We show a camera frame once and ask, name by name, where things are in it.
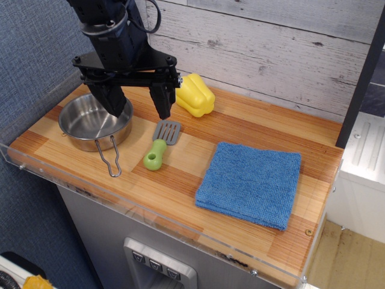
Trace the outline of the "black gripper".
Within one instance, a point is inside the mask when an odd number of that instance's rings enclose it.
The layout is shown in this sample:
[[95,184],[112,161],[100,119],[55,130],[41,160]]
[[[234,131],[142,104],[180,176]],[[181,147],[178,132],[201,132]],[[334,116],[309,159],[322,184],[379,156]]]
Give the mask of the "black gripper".
[[[153,49],[147,34],[134,25],[82,25],[81,30],[94,51],[74,57],[72,63],[104,109],[120,117],[126,104],[120,86],[149,87],[159,118],[168,119],[175,88],[182,83],[176,58]],[[91,85],[101,83],[110,85]]]

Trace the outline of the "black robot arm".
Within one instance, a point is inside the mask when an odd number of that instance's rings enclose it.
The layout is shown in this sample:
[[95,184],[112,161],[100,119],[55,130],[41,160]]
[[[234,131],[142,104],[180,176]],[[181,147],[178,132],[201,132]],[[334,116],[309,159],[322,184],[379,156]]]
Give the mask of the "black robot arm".
[[161,13],[155,27],[148,30],[135,1],[69,4],[94,47],[93,52],[76,56],[72,63],[104,109],[119,117],[126,104],[122,88],[147,87],[159,118],[169,118],[182,78],[176,71],[176,58],[153,49],[148,42],[148,34],[159,29]]

